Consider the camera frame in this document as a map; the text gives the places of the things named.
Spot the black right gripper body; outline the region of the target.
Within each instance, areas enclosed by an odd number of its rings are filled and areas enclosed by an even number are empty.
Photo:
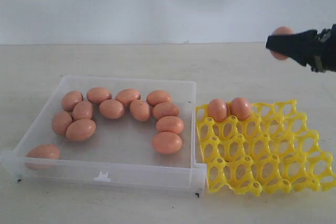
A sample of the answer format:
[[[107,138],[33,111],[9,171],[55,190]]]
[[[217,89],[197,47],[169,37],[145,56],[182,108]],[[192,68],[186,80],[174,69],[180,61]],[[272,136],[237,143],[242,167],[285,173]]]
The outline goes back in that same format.
[[[335,24],[323,29],[314,38],[312,72],[335,72]]]

